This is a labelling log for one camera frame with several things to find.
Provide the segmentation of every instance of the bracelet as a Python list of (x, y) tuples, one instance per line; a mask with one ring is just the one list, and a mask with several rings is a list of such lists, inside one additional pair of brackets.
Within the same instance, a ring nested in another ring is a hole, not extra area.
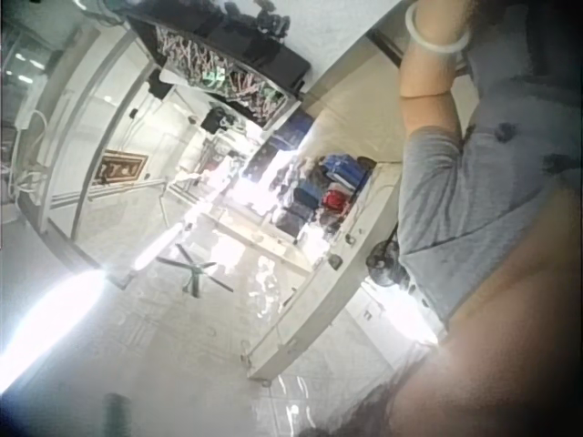
[(409, 35), (411, 35), (412, 39), (419, 45), (423, 46), (430, 52), (439, 53), (442, 55), (452, 55), (453, 53), (461, 52), (465, 49), (465, 47), (470, 42), (470, 31), (466, 30), (459, 41), (450, 44), (449, 46), (438, 46), (437, 44), (432, 44), (426, 41), (417, 29), (415, 28), (414, 24), (414, 13), (417, 10), (417, 3), (413, 3), (407, 9), (407, 13), (404, 16), (404, 23), (407, 26), (407, 30), (409, 31)]

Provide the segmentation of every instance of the tiled floor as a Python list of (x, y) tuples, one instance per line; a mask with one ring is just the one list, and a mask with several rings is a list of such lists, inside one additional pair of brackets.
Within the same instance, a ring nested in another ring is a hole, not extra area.
[[(105, 222), (114, 209), (103, 215)], [(105, 239), (111, 250), (116, 243), (130, 248), (140, 231), (154, 228), (148, 213), (157, 214), (153, 206), (144, 208), (144, 219), (127, 235), (116, 226), (101, 229), (103, 221), (94, 216), (84, 222), (93, 226), (84, 230), (85, 247), (97, 250)], [(217, 261), (211, 274), (235, 291), (204, 279), (201, 299), (194, 299), (181, 291), (188, 273), (157, 262), (126, 290), (109, 290), (19, 394), (6, 396), (5, 405), (32, 435), (104, 435), (104, 400), (118, 393), (130, 399), (136, 436), (293, 436), (337, 417), (390, 374), (343, 311), (270, 388), (249, 381), (241, 354), (302, 277), (221, 234), (204, 217), (183, 243), (195, 257)], [(173, 248), (164, 255), (179, 256)]]

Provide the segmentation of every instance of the wall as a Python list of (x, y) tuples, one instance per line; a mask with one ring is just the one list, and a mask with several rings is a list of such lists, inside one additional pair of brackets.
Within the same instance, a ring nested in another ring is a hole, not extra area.
[[(88, 79), (126, 30), (113, 27), (100, 28), (100, 32), (97, 41), (87, 50), (87, 55), (68, 81), (50, 120), (47, 140), (39, 152), (40, 161), (45, 165), (50, 162), (56, 142)], [(138, 43), (132, 44), (90, 96), (78, 125), (68, 137), (69, 147), (61, 157), (64, 159), (63, 171), (56, 175), (54, 195), (80, 192), (89, 163), (107, 124), (147, 62), (141, 46)], [(134, 108), (138, 109), (138, 114), (131, 119), (129, 112)], [(173, 176), (174, 168), (179, 162), (177, 155), (182, 154), (177, 152), (176, 147), (185, 149), (188, 145), (201, 146), (201, 141), (200, 144), (191, 141), (195, 132), (187, 120), (190, 114), (189, 107), (178, 96), (170, 92), (165, 101), (160, 102), (149, 94), (148, 84), (145, 83), (130, 105), (127, 117), (122, 118), (107, 148), (148, 155), (148, 162), (140, 179), (148, 173), (150, 178)]]
[[(306, 95), (303, 109), (316, 120), (301, 149), (304, 156), (332, 152), (400, 162), (404, 126), (398, 69), (368, 39), (359, 40)], [(462, 127), (477, 104), (468, 76), (453, 89)]]

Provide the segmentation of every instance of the hanging merchandise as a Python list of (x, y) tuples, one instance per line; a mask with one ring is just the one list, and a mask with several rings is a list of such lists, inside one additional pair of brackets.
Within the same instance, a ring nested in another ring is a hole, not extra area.
[(255, 121), (265, 123), (285, 103), (285, 95), (266, 80), (202, 44), (159, 25), (156, 36), (158, 51), (189, 85), (238, 102), (250, 110)]
[(259, 182), (263, 173), (275, 158), (278, 150), (269, 143), (263, 144), (250, 159), (249, 164), (243, 170), (243, 177), (252, 182)]
[(361, 187), (370, 172), (363, 168), (350, 155), (328, 155), (322, 160), (322, 166), (328, 172), (328, 177), (343, 183), (350, 189)]
[(269, 139), (279, 150), (297, 150), (313, 124), (313, 117), (297, 109)]

